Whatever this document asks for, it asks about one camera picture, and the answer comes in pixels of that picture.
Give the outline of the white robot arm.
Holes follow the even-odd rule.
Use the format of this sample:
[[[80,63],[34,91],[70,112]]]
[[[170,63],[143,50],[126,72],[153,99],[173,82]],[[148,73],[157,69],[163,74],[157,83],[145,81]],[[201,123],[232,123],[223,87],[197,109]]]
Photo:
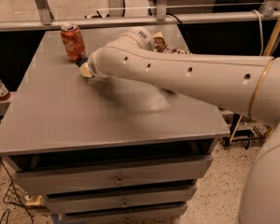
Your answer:
[[[280,58],[160,53],[135,27],[88,58],[96,77],[120,77],[228,109],[274,128],[245,182],[238,224],[280,224]]]

